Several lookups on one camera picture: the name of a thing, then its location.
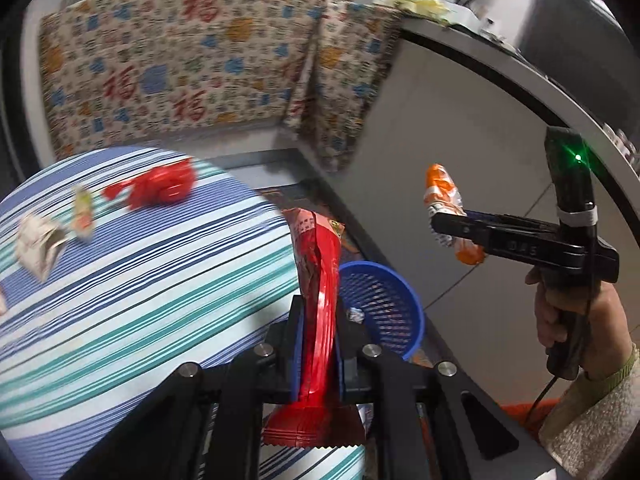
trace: human hand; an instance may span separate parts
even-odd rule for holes
[[[535,300],[538,340],[546,348],[551,348],[556,341],[564,342],[567,334],[558,323],[558,310],[584,314],[588,288],[547,289],[535,267],[527,274],[525,283],[538,284]],[[601,282],[599,292],[591,301],[589,322],[591,338],[580,365],[590,380],[598,381],[620,370],[633,350],[625,309],[611,283]]]

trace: green sleeve cuff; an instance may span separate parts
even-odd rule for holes
[[[633,350],[629,359],[623,365],[620,370],[610,375],[609,377],[599,380],[590,381],[586,374],[581,377],[580,390],[582,394],[589,399],[590,405],[594,406],[601,399],[604,399],[609,393],[611,393],[622,381],[624,381],[631,373],[631,369],[638,360],[638,348],[634,344]]]

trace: blue basket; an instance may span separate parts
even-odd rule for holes
[[[424,335],[424,313],[409,284],[374,262],[340,266],[340,295],[345,308],[364,312],[364,324],[377,344],[408,359]]]

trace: round table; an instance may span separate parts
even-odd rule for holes
[[[186,158],[119,147],[65,159],[0,203],[0,430],[34,480],[57,480],[186,361],[210,367],[259,342],[298,290],[289,228],[271,203],[193,160],[187,200],[131,211],[108,184]],[[69,224],[73,186],[95,234],[71,238],[45,283],[15,259],[27,212]],[[364,448],[262,446],[260,478],[359,478]]]

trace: red plastic bag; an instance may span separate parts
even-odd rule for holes
[[[265,444],[295,447],[356,446],[365,440],[355,406],[338,399],[334,349],[340,236],[344,226],[305,209],[284,212],[293,238],[300,293],[305,300],[300,394],[277,408]]]
[[[135,178],[111,184],[102,190],[107,200],[113,200],[126,187],[133,186],[127,202],[137,209],[143,205],[178,202],[191,192],[196,173],[191,159],[158,166]]]

